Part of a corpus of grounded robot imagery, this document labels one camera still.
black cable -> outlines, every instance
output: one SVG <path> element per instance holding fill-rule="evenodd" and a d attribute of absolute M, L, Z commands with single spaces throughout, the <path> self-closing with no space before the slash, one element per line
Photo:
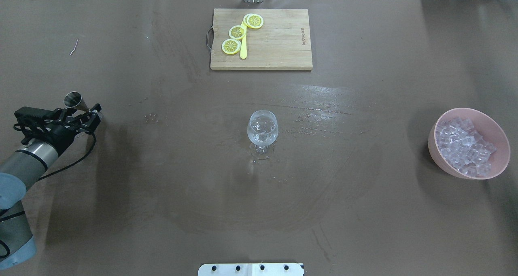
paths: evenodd
<path fill-rule="evenodd" d="M 7 217 L 2 217 L 2 218 L 0 219 L 0 223 L 1 223 L 1 222 L 4 222 L 4 221 L 8 221 L 8 220 L 10 220 L 10 219 L 14 219 L 15 217 L 19 217 L 20 215 L 24 215 L 24 214 L 25 214 L 25 210 L 24 210 L 24 211 L 20 211 L 20 212 L 15 213 L 15 214 L 11 214 L 11 215 L 9 215 L 9 216 L 7 216 Z"/>
<path fill-rule="evenodd" d="M 39 178 L 39 179 L 38 179 L 38 181 L 39 181 L 39 180 L 43 180 L 43 179 L 45 179 L 45 178 L 48 178 L 48 177 L 50 177 L 50 176 L 56 175 L 56 174 L 57 174 L 57 173 L 59 173 L 59 172 L 65 171 L 66 169 L 69 169 L 69 168 L 71 168 L 71 167 L 75 166 L 77 163 L 79 163 L 79 162 L 81 162 L 82 160 L 84 160 L 85 158 L 87 158 L 87 156 L 88 156 L 88 155 L 92 152 L 92 150 L 94 149 L 94 146 L 96 145 L 96 142 L 97 142 L 97 138 L 96 138 L 96 134 L 94 134 L 93 132 L 90 132 L 90 133 L 87 133 L 87 132 L 86 132 L 86 134 L 90 134 L 90 135 L 93 137 L 94 141 L 92 142 L 92 146 L 90 147 L 90 149 L 88 150 L 88 152 L 87 152 L 84 156 L 82 156 L 82 157 L 81 157 L 80 159 L 78 159 L 77 161 L 75 161 L 75 162 L 71 163 L 70 165 L 68 165 L 68 166 L 66 166 L 66 167 L 64 167 L 64 168 L 59 169 L 58 171 L 52 172 L 52 173 L 50 173 L 50 174 L 48 174 L 48 175 L 45 175 L 45 176 L 43 176 L 43 177 Z"/>
<path fill-rule="evenodd" d="M 7 258 L 9 257 L 9 255 L 11 254 L 11 250 L 9 249 L 9 247 L 7 246 L 6 243 L 4 243 L 2 240 L 0 240 L 0 245 L 4 247 L 5 249 L 5 255 L 2 255 L 0 256 L 0 259 L 4 259 L 4 258 Z"/>

glass base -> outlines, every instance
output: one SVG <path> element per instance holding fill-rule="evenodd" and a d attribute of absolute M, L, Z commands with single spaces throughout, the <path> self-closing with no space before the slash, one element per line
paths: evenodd
<path fill-rule="evenodd" d="M 274 152 L 274 145 L 271 144 L 265 147 L 259 147 L 253 143 L 250 144 L 250 154 L 257 160 L 265 160 L 270 158 Z"/>

yellow knife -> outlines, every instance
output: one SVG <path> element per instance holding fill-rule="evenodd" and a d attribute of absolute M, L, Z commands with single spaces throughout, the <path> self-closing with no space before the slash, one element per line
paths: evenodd
<path fill-rule="evenodd" d="M 248 26 L 244 23 L 244 21 L 241 23 L 241 26 L 244 27 L 244 36 L 241 40 L 241 51 L 239 51 L 239 57 L 241 59 L 246 59 L 246 57 L 248 56 L 248 52 L 246 51 L 246 29 L 248 28 Z"/>

brown tabletop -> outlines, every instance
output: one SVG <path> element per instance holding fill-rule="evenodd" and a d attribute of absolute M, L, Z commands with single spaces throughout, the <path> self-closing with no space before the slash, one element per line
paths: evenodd
<path fill-rule="evenodd" d="M 22 139 L 21 106 L 62 107 L 76 90 L 105 114 L 94 152 L 26 195 L 38 253 L 2 275 L 260 261 L 307 276 L 516 275 L 518 159 L 462 180 L 426 140 L 443 112 L 469 107 L 516 149 L 518 2 L 265 0 L 250 7 L 309 9 L 313 70 L 210 70 L 213 9 L 247 7 L 0 0 L 0 161 Z M 259 109 L 280 133 L 254 163 L 246 123 Z"/>

lemon slice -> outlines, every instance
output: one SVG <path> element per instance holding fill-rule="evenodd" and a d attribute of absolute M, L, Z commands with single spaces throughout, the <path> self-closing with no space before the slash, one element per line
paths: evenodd
<path fill-rule="evenodd" d="M 228 55 L 233 55 L 241 49 L 241 42 L 239 40 L 229 38 L 221 44 L 221 49 Z"/>
<path fill-rule="evenodd" d="M 248 14 L 246 14 L 246 15 L 243 17 L 243 22 L 244 22 L 248 27 L 250 27 L 250 25 L 248 24 L 248 21 L 246 21 L 246 19 L 247 19 L 247 18 L 248 18 L 248 16 L 250 16 L 250 15 L 253 15 L 253 14 L 252 14 L 252 13 L 248 13 Z"/>
<path fill-rule="evenodd" d="M 228 36 L 233 39 L 240 40 L 246 34 L 246 30 L 241 25 L 236 25 L 228 31 Z"/>
<path fill-rule="evenodd" d="M 246 18 L 246 24 L 250 28 L 261 28 L 264 24 L 264 19 L 258 14 L 249 14 Z"/>

